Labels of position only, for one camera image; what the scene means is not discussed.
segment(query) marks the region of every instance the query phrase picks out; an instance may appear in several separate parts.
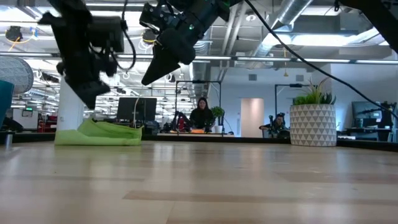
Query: person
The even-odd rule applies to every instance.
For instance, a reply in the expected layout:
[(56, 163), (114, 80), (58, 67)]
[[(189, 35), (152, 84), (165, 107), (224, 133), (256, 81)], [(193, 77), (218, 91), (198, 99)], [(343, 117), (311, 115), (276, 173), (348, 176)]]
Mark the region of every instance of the person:
[(209, 129), (215, 123), (213, 113), (209, 109), (206, 98), (202, 97), (198, 100), (198, 107), (191, 112), (189, 120), (194, 128)]
[[(276, 131), (280, 131), (280, 130), (285, 130), (286, 127), (284, 125), (284, 117), (282, 114), (278, 114), (274, 120), (273, 124), (273, 129)], [(262, 125), (259, 127), (260, 130), (268, 130), (271, 128), (270, 124), (267, 125)]]

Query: white geometric planter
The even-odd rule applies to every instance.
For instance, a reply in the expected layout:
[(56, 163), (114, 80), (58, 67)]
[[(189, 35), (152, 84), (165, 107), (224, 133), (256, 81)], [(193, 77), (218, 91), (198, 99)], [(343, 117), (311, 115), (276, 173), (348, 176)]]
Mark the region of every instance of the white geometric planter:
[(297, 146), (336, 146), (335, 106), (291, 106), (290, 141)]

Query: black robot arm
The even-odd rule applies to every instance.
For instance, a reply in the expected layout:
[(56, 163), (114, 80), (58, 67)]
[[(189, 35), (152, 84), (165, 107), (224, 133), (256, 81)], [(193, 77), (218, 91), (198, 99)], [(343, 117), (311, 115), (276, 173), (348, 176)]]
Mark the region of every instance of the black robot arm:
[(380, 32), (391, 48), (398, 52), (398, 24), (392, 14), (398, 11), (398, 1), (392, 0), (336, 0), (345, 6), (359, 9)]

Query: white column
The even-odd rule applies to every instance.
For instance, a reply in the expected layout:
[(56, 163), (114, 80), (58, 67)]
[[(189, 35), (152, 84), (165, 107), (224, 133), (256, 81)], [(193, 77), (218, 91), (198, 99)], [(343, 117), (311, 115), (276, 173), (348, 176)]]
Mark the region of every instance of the white column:
[(84, 103), (69, 87), (64, 79), (61, 80), (60, 102), (58, 106), (57, 131), (76, 130), (83, 122)]

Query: door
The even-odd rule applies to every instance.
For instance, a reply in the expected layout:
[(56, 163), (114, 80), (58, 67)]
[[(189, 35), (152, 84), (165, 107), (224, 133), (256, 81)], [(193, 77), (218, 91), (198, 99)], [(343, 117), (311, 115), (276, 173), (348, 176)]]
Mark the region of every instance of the door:
[(264, 99), (243, 98), (241, 100), (241, 133), (243, 138), (262, 138), (259, 129), (264, 125)]

